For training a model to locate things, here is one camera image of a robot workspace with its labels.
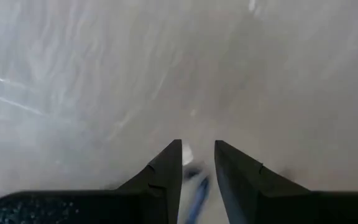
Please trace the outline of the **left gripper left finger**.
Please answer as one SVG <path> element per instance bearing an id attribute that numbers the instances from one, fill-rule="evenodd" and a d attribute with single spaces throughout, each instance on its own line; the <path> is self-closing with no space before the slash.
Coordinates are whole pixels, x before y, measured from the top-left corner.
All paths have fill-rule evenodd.
<path id="1" fill-rule="evenodd" d="M 116 189 L 21 191 L 0 198 L 0 224 L 177 224 L 182 142 Z"/>

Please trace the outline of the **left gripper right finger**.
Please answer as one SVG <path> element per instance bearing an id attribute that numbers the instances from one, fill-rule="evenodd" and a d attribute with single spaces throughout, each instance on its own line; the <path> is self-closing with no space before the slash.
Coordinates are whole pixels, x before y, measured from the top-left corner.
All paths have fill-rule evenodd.
<path id="1" fill-rule="evenodd" d="M 222 140 L 214 159 L 230 224 L 358 224 L 358 192 L 309 190 Z"/>

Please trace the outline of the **blue crayon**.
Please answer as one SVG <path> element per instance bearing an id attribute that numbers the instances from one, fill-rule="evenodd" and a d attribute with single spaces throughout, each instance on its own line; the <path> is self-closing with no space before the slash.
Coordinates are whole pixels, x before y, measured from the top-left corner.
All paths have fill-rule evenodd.
<path id="1" fill-rule="evenodd" d="M 201 181 L 196 185 L 194 196 L 191 198 L 190 208 L 185 218 L 185 224 L 196 224 L 202 212 L 205 201 L 209 196 L 211 186 L 210 175 L 201 167 L 190 167 L 184 171 L 185 180 L 200 177 Z"/>

